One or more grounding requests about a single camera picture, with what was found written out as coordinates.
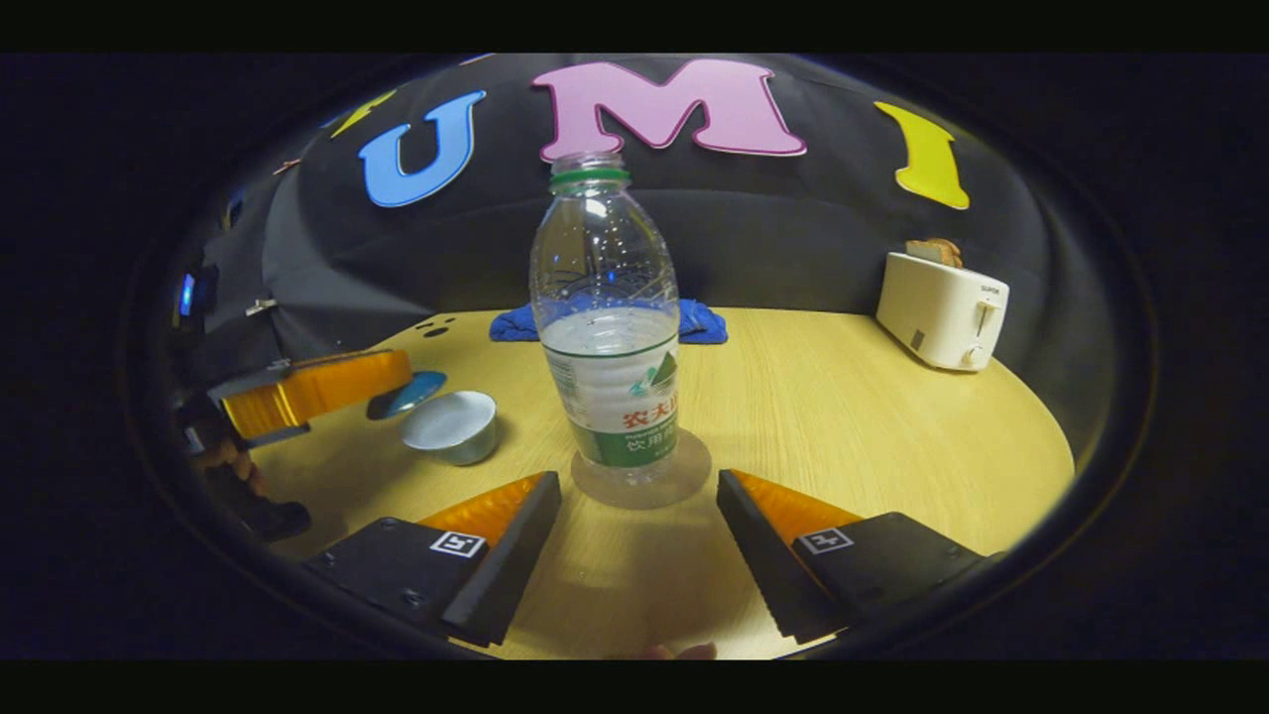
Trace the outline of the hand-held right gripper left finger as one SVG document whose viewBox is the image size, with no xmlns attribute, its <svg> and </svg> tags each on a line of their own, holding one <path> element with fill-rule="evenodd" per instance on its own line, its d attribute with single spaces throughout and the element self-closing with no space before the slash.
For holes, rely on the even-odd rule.
<svg viewBox="0 0 1269 714">
<path fill-rule="evenodd" d="M 302 566 L 430 635 L 503 646 L 561 506 L 541 471 L 418 523 L 381 517 Z"/>
</svg>

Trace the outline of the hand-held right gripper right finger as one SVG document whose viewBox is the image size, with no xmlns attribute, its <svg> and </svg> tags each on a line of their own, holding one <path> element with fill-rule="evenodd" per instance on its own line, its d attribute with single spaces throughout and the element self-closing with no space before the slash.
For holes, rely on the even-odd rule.
<svg viewBox="0 0 1269 714">
<path fill-rule="evenodd" d="M 718 511 L 780 635 L 871 635 L 958 595 L 1003 561 L 901 512 L 848 512 L 761 476 L 718 473 Z"/>
</svg>

